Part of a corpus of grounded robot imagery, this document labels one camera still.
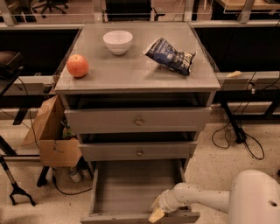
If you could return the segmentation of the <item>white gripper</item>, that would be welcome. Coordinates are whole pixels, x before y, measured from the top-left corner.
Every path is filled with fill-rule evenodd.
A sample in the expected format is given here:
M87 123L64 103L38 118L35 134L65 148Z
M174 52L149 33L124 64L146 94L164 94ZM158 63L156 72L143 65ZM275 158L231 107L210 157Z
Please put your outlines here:
M165 213L171 213L175 210L168 202L167 198L170 196L171 190L163 191L156 200L152 203L151 209L153 212L148 218L148 221L155 223L165 216Z

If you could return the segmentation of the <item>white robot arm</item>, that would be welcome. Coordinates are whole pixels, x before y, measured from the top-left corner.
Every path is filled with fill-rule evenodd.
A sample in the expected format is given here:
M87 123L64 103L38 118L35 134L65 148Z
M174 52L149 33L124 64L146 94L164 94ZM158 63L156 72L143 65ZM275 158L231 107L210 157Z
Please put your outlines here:
M230 191L201 190L197 185L178 183L162 192L152 204L148 221L199 203L228 215L228 224L280 224L280 185L261 171L240 172Z

